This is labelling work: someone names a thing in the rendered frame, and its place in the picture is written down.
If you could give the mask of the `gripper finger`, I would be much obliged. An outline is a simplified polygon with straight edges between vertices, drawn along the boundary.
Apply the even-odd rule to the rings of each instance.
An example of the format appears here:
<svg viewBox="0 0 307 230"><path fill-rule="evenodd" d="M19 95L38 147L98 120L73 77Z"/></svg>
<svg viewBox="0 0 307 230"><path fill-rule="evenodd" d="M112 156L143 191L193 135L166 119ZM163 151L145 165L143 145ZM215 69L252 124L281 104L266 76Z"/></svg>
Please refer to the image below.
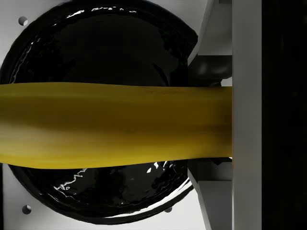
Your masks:
<svg viewBox="0 0 307 230"><path fill-rule="evenodd" d="M189 86L217 86L232 77L233 0L207 0L198 41L188 59Z"/></svg>
<svg viewBox="0 0 307 230"><path fill-rule="evenodd" d="M198 194L206 230L232 230L232 158L188 160L188 177Z"/></svg>

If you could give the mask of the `banana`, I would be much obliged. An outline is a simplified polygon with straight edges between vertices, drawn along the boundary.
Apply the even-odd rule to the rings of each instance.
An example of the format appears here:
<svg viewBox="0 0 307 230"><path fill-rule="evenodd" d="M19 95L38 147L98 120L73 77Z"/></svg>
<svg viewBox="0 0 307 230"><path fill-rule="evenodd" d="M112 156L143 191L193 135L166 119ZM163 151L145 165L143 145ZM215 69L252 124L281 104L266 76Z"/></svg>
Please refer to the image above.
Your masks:
<svg viewBox="0 0 307 230"><path fill-rule="evenodd" d="M0 85L0 162L77 169L232 156L231 87Z"/></svg>

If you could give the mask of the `black plate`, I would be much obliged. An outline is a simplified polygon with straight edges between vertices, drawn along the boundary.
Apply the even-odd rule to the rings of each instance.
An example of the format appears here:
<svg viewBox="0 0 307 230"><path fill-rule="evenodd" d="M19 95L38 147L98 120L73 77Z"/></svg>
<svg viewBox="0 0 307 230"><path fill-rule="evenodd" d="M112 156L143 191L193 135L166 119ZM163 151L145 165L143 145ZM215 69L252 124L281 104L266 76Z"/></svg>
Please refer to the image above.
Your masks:
<svg viewBox="0 0 307 230"><path fill-rule="evenodd" d="M41 15L14 41L0 68L0 84L187 86L187 61L196 43L188 25L146 0L70 0ZM10 170L53 211L96 225L152 217L192 190L186 160Z"/></svg>

